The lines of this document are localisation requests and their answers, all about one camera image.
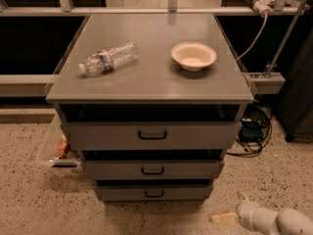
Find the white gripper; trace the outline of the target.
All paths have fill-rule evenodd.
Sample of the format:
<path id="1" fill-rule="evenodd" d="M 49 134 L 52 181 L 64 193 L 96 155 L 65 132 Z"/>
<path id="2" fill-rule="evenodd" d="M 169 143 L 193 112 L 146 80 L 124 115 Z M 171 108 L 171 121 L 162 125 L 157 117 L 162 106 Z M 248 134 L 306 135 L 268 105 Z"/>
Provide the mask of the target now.
<path id="1" fill-rule="evenodd" d="M 236 207 L 236 213 L 214 214 L 211 217 L 214 223 L 236 226 L 239 222 L 243 228 L 252 232 L 260 232 L 263 235 L 280 235 L 277 211 L 263 208 L 260 204 L 249 201 L 249 197 L 243 192 L 238 192 L 237 195 L 242 203 Z"/>

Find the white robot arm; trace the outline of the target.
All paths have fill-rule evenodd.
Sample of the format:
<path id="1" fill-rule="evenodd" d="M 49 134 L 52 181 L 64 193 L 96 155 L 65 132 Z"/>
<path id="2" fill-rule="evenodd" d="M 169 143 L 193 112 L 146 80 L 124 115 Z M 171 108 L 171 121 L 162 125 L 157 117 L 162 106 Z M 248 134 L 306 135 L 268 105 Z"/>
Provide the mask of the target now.
<path id="1" fill-rule="evenodd" d="M 214 214 L 214 223 L 241 227 L 263 235 L 313 235 L 313 220 L 301 211 L 282 209 L 273 211 L 252 201 L 243 192 L 238 193 L 241 202 L 235 212 Z"/>

